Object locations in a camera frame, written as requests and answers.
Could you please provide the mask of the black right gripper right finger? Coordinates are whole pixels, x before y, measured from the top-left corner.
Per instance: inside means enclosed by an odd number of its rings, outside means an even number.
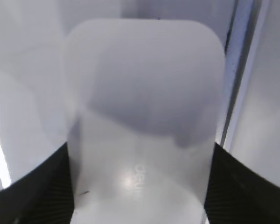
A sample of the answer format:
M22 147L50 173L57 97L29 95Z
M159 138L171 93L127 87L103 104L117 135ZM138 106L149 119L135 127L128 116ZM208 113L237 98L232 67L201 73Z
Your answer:
M280 187L215 144L204 209L211 224L280 224Z

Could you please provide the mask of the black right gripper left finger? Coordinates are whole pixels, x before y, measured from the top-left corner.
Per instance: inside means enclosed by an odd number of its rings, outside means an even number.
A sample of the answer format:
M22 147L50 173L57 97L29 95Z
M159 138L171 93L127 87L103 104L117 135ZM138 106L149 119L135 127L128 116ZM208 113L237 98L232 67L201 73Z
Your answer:
M67 143L0 191L0 224L69 224L73 211Z

